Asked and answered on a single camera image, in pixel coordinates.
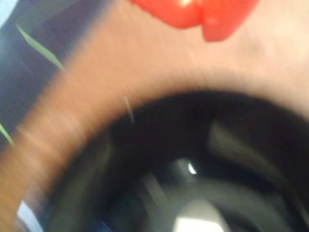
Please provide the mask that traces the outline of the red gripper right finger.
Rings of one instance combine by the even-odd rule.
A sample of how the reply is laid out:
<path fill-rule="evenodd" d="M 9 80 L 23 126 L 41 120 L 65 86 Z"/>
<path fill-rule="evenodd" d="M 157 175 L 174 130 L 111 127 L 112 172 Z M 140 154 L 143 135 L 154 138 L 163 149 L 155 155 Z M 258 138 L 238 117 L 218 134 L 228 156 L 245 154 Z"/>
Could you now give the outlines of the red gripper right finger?
<path fill-rule="evenodd" d="M 257 0 L 203 0 L 202 31 L 207 42 L 230 37 L 257 5 Z"/>

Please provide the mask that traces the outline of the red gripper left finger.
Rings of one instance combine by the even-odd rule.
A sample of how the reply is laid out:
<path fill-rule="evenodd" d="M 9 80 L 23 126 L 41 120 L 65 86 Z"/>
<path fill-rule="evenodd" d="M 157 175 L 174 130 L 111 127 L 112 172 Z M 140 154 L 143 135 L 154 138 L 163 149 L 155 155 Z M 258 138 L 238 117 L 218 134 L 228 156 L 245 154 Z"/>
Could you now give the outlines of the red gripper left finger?
<path fill-rule="evenodd" d="M 132 3 L 176 28 L 195 27 L 202 22 L 202 10 L 197 0 L 133 0 Z"/>

